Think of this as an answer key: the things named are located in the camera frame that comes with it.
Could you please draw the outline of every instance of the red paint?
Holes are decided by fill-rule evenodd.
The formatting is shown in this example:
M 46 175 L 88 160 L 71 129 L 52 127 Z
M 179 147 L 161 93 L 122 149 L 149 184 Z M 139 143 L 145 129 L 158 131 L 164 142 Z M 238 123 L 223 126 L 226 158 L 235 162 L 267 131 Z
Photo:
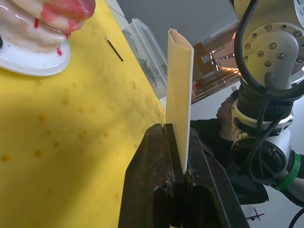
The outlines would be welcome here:
M 41 20 L 49 25 L 75 31 L 81 28 L 82 21 L 92 17 L 94 10 L 95 0 L 49 0 L 43 3 L 40 16 Z M 61 17 L 59 24 L 55 22 L 58 17 Z M 69 28 L 62 28 L 62 25 L 68 25 Z
M 60 44 L 59 47 L 57 48 L 57 54 L 59 54 L 59 56 L 62 56 L 62 51 L 60 50 Z
M 36 18 L 36 20 L 35 20 L 34 28 L 38 29 L 38 18 Z
M 69 39 L 69 37 L 71 36 L 71 32 L 65 32 L 65 36 L 66 36 L 66 39 Z

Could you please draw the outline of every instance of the bolt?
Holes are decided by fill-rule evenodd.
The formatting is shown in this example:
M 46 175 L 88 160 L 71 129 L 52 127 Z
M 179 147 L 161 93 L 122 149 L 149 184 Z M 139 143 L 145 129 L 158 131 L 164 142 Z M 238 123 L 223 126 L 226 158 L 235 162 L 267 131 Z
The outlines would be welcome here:
M 250 47 L 250 44 L 245 44 L 245 49 L 249 49 Z
M 285 55 L 283 53 L 280 53 L 280 54 L 277 55 L 278 59 L 283 59 L 284 57 L 285 57 Z
M 275 148 L 272 148 L 272 149 L 271 149 L 271 156 L 275 156 L 275 154 L 276 154 L 276 149 L 275 149 Z
M 299 58 L 296 59 L 296 62 L 297 63 L 303 63 L 304 59 L 302 57 L 299 57 Z
M 269 44 L 269 48 L 270 48 L 271 50 L 275 49 L 275 48 L 276 48 L 276 43 L 271 43 L 271 44 Z
M 263 51 L 259 51 L 258 53 L 257 53 L 257 56 L 259 56 L 259 57 L 262 57 L 264 55 L 264 52 Z
M 286 30 L 287 29 L 287 25 L 282 25 L 281 26 L 281 30 Z
M 266 26 L 264 27 L 264 30 L 265 30 L 266 32 L 269 32 L 271 29 L 272 29 L 272 26 L 271 26 L 271 25 L 266 25 Z
M 265 62 L 265 66 L 266 67 L 270 67 L 271 66 L 271 62 L 269 62 L 269 61 Z
M 294 37 L 298 38 L 300 36 L 302 36 L 302 32 L 300 30 L 294 32 Z

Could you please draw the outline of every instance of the plastic container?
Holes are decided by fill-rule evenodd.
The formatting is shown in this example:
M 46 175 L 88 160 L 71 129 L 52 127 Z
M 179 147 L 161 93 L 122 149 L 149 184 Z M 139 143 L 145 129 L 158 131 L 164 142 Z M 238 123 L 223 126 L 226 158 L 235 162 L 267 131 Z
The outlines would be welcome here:
M 167 95 L 167 59 L 151 30 L 139 19 L 123 30 L 137 61 L 158 99 Z

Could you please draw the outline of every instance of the white wall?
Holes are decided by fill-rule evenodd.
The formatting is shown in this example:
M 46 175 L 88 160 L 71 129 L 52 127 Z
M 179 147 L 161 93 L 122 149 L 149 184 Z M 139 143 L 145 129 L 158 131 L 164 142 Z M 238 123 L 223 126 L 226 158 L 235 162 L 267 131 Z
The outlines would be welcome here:
M 239 87 L 239 83 L 229 87 L 193 104 L 191 106 L 191 120 L 216 118 L 216 113 L 220 104 L 232 93 L 231 87 Z M 294 122 L 290 126 L 292 135 L 292 148 L 301 154 L 304 154 L 304 97 L 295 101 L 293 111 L 295 114 Z M 294 205 L 282 193 L 271 187 L 266 187 L 269 195 L 269 202 L 258 205 L 242 206 L 246 217 L 255 215 L 253 206 L 259 214 L 265 213 L 261 221 L 249 220 L 251 228 L 288 228 L 288 225 L 294 215 L 300 210 L 300 207 Z M 301 216 L 294 228 L 304 228 L 304 216 Z

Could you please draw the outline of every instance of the yellow table surface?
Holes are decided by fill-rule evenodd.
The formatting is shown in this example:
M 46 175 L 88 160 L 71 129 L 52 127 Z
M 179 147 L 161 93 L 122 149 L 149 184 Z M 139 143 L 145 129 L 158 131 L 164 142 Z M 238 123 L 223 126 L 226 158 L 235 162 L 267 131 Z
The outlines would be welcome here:
M 62 73 L 0 69 L 0 228 L 117 227 L 125 170 L 146 129 L 163 123 L 107 4 L 96 2 Z

